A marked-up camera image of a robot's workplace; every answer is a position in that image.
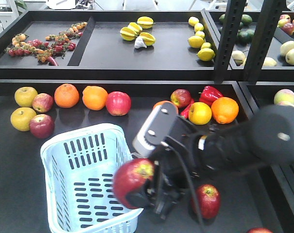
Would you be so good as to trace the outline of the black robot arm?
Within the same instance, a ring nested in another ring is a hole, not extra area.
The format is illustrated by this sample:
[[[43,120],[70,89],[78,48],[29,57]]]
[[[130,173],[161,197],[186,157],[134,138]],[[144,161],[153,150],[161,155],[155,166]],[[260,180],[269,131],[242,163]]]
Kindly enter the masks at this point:
[[[208,133],[165,103],[147,117],[133,146],[156,169],[153,178],[125,198],[135,207],[153,205],[159,216],[165,216],[183,186],[194,191],[195,178],[294,163],[294,107],[268,105],[248,121]]]

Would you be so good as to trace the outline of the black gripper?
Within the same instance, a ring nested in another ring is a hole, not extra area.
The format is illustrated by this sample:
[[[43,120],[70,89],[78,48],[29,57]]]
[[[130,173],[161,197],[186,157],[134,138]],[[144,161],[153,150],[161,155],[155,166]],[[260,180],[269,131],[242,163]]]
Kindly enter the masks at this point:
[[[162,174],[178,188],[189,187],[193,173],[200,170],[198,141],[205,132],[182,116],[169,120],[155,120],[156,132],[161,138],[155,149],[149,153],[149,159],[158,161]],[[126,200],[137,208],[154,207],[159,220],[166,220],[169,213],[184,196],[184,191],[169,187],[156,192],[155,181],[147,180],[143,185],[128,192]]]

